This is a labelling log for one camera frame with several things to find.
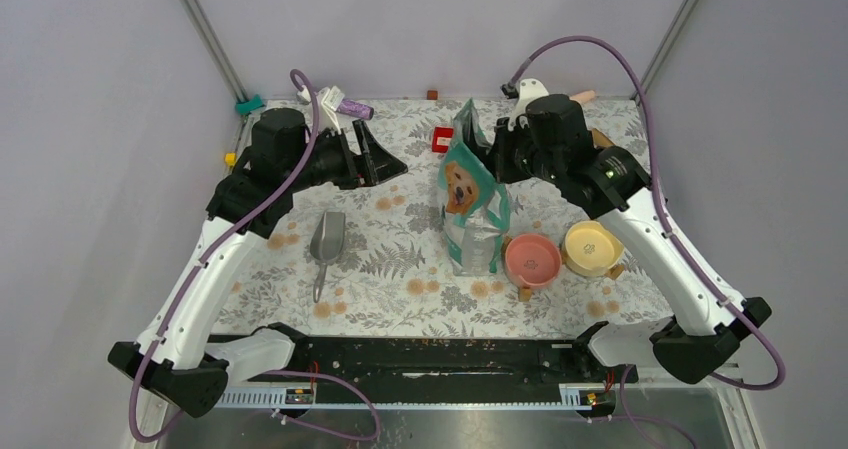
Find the green dog food bag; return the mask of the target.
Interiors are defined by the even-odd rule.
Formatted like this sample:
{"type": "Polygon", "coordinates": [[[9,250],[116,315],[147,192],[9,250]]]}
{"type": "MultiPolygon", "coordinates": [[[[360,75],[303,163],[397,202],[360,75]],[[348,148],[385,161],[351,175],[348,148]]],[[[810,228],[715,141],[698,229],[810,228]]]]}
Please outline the green dog food bag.
{"type": "Polygon", "coordinates": [[[452,123],[454,137],[437,177],[448,258],[457,276],[494,274],[510,228],[508,193],[482,161],[491,144],[473,100],[463,105],[452,123]]]}

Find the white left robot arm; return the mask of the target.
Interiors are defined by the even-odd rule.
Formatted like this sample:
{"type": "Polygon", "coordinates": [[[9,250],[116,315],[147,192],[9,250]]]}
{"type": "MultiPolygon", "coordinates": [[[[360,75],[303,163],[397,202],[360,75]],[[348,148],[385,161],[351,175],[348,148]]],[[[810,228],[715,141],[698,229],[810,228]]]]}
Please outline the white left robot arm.
{"type": "Polygon", "coordinates": [[[115,343],[108,355],[135,389],[199,418],[232,383],[274,370],[288,380],[307,373],[308,350],[279,324],[226,343],[209,336],[251,253],[292,210],[295,193],[327,183],[374,187],[407,172],[365,121],[354,121],[353,131],[357,151],[343,130],[310,129],[296,109],[259,116],[250,145],[216,186],[196,249],[168,299],[135,341],[115,343]]]}

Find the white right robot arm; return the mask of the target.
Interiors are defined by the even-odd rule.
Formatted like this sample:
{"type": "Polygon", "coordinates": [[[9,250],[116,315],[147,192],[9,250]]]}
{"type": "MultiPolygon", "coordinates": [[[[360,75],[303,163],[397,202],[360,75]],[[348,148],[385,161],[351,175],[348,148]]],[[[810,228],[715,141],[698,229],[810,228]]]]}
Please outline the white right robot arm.
{"type": "Polygon", "coordinates": [[[583,379],[597,381],[619,365],[657,365],[687,384],[719,379],[742,342],[761,337],[768,302],[743,296],[706,262],[643,165],[623,147],[595,144],[579,103],[546,95],[498,119],[484,160],[502,183],[552,184],[623,244],[672,310],[655,322],[591,330],[573,355],[583,379]]]}

